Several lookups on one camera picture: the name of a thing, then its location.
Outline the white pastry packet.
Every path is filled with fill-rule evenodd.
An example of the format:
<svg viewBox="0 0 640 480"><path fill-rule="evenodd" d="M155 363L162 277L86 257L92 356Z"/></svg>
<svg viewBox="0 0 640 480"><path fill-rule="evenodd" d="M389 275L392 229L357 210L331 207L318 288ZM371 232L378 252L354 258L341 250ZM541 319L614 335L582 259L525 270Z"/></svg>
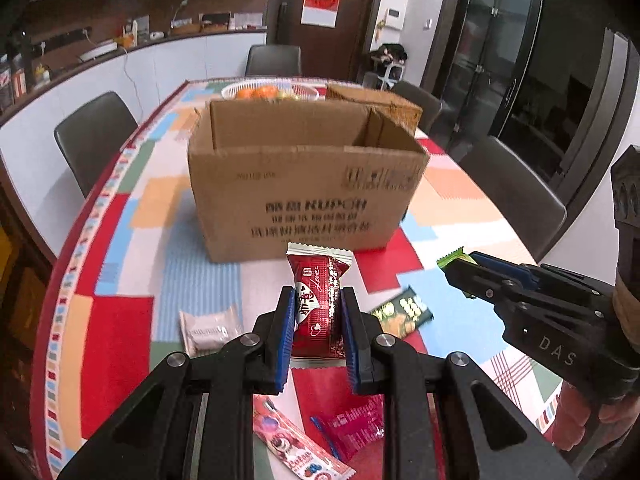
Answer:
<svg viewBox="0 0 640 480"><path fill-rule="evenodd" d="M215 353L243 333L235 306L222 312L203 315L180 311L179 325L184 352L190 358Z"/></svg>

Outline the green biscuit snack pack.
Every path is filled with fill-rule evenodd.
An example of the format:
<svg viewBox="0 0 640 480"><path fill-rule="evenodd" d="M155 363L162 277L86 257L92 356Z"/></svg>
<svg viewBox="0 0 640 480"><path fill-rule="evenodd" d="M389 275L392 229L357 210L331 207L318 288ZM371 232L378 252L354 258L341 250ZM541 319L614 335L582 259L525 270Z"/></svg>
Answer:
<svg viewBox="0 0 640 480"><path fill-rule="evenodd" d="M434 318L432 311L411 287L380 304L371 314L380 321L384 333L398 339L405 339Z"/></svg>

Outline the red love snack pack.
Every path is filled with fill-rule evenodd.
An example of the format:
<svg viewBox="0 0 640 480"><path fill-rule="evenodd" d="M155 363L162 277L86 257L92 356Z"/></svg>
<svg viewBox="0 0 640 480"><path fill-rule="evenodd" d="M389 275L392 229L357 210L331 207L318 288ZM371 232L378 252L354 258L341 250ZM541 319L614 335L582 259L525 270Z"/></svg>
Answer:
<svg viewBox="0 0 640 480"><path fill-rule="evenodd" d="M289 242L286 258L296 296L292 355L341 358L341 278L352 266L354 255L346 249Z"/></svg>

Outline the dark brown door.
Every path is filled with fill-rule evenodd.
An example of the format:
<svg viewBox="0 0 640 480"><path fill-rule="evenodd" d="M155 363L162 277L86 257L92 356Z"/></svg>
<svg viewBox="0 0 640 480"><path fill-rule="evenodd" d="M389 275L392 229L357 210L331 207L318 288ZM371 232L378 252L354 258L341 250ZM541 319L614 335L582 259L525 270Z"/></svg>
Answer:
<svg viewBox="0 0 640 480"><path fill-rule="evenodd" d="M300 49L302 74L354 81L381 0L269 0L267 41Z"/></svg>

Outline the dark chair far end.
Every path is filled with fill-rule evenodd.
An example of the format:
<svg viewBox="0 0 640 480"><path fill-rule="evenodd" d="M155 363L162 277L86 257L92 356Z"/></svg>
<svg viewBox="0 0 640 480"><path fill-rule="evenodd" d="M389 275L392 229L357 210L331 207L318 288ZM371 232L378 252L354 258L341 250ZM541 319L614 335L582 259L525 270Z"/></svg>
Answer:
<svg viewBox="0 0 640 480"><path fill-rule="evenodd" d="M248 51L246 76L298 77L302 74L302 50L287 44L254 44Z"/></svg>

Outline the white wall intercom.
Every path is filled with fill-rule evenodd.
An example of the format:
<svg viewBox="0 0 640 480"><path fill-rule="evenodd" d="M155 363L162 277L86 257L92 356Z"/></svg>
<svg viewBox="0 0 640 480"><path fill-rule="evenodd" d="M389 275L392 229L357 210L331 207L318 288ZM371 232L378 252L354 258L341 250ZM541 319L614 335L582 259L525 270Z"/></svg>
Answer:
<svg viewBox="0 0 640 480"><path fill-rule="evenodd" d="M384 14L384 27L401 30L404 27L404 14L401 10L394 8L387 8Z"/></svg>

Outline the dark chair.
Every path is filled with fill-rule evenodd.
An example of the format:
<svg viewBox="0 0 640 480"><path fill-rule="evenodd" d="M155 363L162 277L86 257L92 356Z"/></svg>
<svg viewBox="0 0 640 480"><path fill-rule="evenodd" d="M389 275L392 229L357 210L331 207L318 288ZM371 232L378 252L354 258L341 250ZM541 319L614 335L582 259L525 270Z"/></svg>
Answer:
<svg viewBox="0 0 640 480"><path fill-rule="evenodd" d="M564 204L548 184L495 136L475 143L459 165L540 261L566 219Z"/></svg>
<svg viewBox="0 0 640 480"><path fill-rule="evenodd" d="M75 110L54 128L54 138L83 196L136 131L138 123L120 96L109 91Z"/></svg>
<svg viewBox="0 0 640 480"><path fill-rule="evenodd" d="M398 83L393 86L392 92L420 107L422 115L419 128L425 134L430 134L431 128L442 112L442 102L430 92L404 80L398 81Z"/></svg>

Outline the woven wicker basket box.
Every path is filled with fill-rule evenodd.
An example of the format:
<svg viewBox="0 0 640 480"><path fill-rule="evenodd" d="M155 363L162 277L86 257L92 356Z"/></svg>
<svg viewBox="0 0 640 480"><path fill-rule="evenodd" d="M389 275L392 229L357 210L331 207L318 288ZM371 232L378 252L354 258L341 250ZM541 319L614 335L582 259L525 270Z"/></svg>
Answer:
<svg viewBox="0 0 640 480"><path fill-rule="evenodd" d="M367 89L346 84L328 84L326 98L343 100L375 108L398 122L412 134L419 128L423 110L419 105L393 92Z"/></svg>

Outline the dark chair right near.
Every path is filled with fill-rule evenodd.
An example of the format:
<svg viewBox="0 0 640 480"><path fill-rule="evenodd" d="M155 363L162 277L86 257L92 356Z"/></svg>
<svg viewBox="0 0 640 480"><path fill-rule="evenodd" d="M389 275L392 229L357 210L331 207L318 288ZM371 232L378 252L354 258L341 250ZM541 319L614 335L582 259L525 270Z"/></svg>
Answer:
<svg viewBox="0 0 640 480"><path fill-rule="evenodd" d="M495 136L475 143L459 165L540 261L566 219L564 204L548 184Z"/></svg>

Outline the white fruit basket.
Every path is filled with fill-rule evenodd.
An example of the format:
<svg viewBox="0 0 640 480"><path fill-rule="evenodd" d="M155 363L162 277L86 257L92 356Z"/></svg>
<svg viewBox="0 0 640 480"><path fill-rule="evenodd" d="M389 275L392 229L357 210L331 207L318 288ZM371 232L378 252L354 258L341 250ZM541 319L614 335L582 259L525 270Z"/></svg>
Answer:
<svg viewBox="0 0 640 480"><path fill-rule="evenodd" d="M224 100L317 101L319 91L310 84L279 79L250 79L224 88Z"/></svg>

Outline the green candy wrapper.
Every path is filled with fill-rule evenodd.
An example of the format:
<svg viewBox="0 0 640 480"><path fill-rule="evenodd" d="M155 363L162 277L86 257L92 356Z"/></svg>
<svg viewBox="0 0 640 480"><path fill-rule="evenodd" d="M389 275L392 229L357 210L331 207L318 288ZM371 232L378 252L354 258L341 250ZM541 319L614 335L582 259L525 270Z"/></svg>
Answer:
<svg viewBox="0 0 640 480"><path fill-rule="evenodd" d="M473 278L477 262L464 252L463 247L440 257L436 263L451 287L459 289L468 299L476 298Z"/></svg>

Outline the magenta snack packet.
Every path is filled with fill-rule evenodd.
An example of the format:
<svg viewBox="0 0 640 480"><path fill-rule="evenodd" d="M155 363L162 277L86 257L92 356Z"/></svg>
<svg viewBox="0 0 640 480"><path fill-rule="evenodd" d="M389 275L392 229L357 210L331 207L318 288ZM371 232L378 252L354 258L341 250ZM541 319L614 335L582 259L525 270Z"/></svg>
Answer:
<svg viewBox="0 0 640 480"><path fill-rule="evenodd" d="M353 408L333 415L311 416L310 420L331 454L347 463L369 444L384 439L384 398L367 396Z"/></svg>

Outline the dark chair left side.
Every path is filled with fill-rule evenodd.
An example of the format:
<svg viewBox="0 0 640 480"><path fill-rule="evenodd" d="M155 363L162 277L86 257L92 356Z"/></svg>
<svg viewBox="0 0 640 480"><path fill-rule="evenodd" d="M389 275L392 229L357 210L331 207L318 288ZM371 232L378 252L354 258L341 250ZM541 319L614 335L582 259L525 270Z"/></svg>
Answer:
<svg viewBox="0 0 640 480"><path fill-rule="evenodd" d="M109 91L75 110L54 128L54 138L83 196L136 131L138 123L120 96Z"/></svg>

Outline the glass door cabinet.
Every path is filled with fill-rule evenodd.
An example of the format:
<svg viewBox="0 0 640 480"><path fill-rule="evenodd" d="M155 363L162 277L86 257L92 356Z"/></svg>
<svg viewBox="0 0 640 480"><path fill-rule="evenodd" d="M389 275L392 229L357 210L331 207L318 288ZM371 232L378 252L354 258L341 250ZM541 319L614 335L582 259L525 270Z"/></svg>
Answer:
<svg viewBox="0 0 640 480"><path fill-rule="evenodd" d="M428 136L447 152L498 136L532 55L542 0L458 0Z"/></svg>

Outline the pink snack bar wrapper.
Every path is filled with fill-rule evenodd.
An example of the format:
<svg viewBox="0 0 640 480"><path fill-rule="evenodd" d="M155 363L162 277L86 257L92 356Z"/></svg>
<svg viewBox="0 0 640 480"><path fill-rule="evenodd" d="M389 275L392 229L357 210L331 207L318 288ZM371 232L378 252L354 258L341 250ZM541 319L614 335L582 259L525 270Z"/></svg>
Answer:
<svg viewBox="0 0 640 480"><path fill-rule="evenodd" d="M269 396L253 396L253 430L259 440L299 479L351 479L356 471L342 463L272 403Z"/></svg>

